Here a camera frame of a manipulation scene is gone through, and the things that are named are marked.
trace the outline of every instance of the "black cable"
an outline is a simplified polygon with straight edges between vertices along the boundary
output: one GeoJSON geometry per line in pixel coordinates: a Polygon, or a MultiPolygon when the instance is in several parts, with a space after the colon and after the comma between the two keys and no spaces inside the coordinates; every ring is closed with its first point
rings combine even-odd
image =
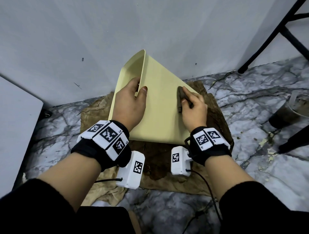
{"type": "Polygon", "coordinates": [[[222,219],[221,219],[221,217],[220,217],[220,215],[219,215],[219,211],[218,211],[218,208],[217,208],[217,205],[216,205],[216,201],[214,200],[214,196],[213,196],[213,194],[212,194],[212,192],[211,192],[210,186],[209,186],[209,184],[207,183],[207,181],[205,180],[205,178],[204,178],[201,174],[199,174],[198,172],[196,172],[196,171],[188,170],[188,169],[186,169],[186,171],[190,171],[190,172],[194,172],[194,173],[198,174],[198,175],[205,181],[205,183],[206,183],[206,185],[207,185],[207,187],[208,187],[208,189],[209,189],[209,193],[210,193],[210,195],[211,195],[211,199],[212,199],[212,201],[213,201],[214,208],[215,208],[215,210],[216,210],[218,219],[219,219],[220,223],[222,223],[222,219]]]}
{"type": "Polygon", "coordinates": [[[121,178],[121,179],[106,179],[106,180],[97,180],[95,183],[105,182],[105,181],[122,181],[122,178],[121,178]]]}

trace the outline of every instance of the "pale yellow object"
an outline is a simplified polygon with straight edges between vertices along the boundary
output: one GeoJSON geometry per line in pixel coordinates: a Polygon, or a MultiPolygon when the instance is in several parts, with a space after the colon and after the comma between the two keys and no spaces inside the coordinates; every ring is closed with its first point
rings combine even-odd
{"type": "MultiPolygon", "coordinates": [[[[177,111],[177,87],[185,86],[195,92],[181,79],[146,54],[136,53],[121,69],[115,93],[132,78],[141,77],[139,89],[148,87],[146,110],[142,121],[130,132],[130,140],[184,144],[190,136],[185,128],[181,113],[177,111]]],[[[108,119],[112,119],[115,96],[108,119]]]]}

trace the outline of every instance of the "black wrist strap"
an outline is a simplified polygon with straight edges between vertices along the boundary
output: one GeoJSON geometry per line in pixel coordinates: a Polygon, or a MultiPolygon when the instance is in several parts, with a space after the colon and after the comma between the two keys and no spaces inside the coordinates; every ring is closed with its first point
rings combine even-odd
{"type": "MultiPolygon", "coordinates": [[[[111,120],[112,123],[116,124],[129,138],[128,129],[120,122],[111,120]]],[[[94,158],[101,165],[101,171],[107,168],[119,165],[120,167],[125,167],[131,159],[131,149],[127,144],[123,151],[119,154],[115,161],[111,160],[107,155],[106,151],[98,146],[92,139],[82,138],[71,150],[71,153],[79,153],[89,158],[94,158]]]]}
{"type": "Polygon", "coordinates": [[[197,142],[193,138],[193,135],[202,131],[205,128],[209,127],[197,127],[195,128],[191,134],[190,137],[188,137],[185,140],[186,148],[189,151],[190,157],[197,163],[201,165],[205,165],[205,161],[211,157],[211,156],[221,156],[221,155],[229,155],[231,156],[230,150],[225,144],[218,144],[218,145],[213,145],[211,148],[206,149],[202,151],[200,147],[198,146],[197,142]]]}

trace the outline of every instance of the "brown sponge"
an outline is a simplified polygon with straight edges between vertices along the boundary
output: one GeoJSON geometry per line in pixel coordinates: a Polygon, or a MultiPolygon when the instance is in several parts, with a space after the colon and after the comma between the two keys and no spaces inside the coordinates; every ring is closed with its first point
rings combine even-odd
{"type": "Polygon", "coordinates": [[[193,108],[193,103],[190,101],[188,96],[184,93],[182,87],[178,86],[178,88],[177,88],[177,110],[178,110],[178,113],[182,112],[182,105],[181,105],[182,99],[186,99],[189,103],[189,107],[193,108]]]}

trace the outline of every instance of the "forearm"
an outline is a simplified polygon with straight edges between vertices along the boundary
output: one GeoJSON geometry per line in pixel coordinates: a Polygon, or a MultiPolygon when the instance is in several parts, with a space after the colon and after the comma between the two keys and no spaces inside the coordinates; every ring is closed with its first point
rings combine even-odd
{"type": "Polygon", "coordinates": [[[235,185],[254,181],[229,155],[208,158],[205,168],[218,200],[235,185]]]}
{"type": "Polygon", "coordinates": [[[72,153],[38,179],[54,187],[77,211],[100,172],[101,166],[94,158],[72,153]]]}

